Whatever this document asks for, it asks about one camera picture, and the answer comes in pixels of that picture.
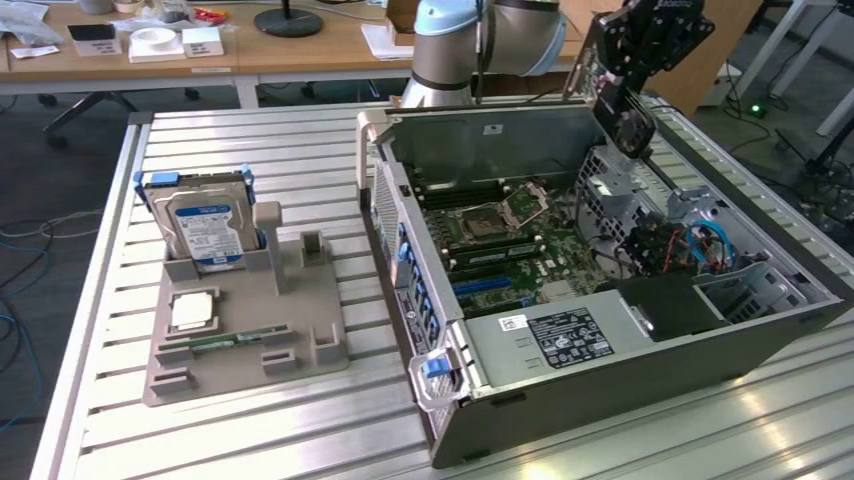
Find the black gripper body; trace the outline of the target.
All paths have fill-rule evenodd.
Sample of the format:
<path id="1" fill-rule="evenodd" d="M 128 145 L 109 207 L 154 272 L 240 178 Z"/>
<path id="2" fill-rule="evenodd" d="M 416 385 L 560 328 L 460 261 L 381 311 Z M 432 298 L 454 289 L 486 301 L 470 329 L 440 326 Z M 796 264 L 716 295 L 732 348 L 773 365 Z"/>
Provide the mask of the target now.
<path id="1" fill-rule="evenodd" d="M 629 0 L 623 2 L 633 23 L 663 23 L 676 21 L 689 23 L 701 17 L 703 0 Z"/>

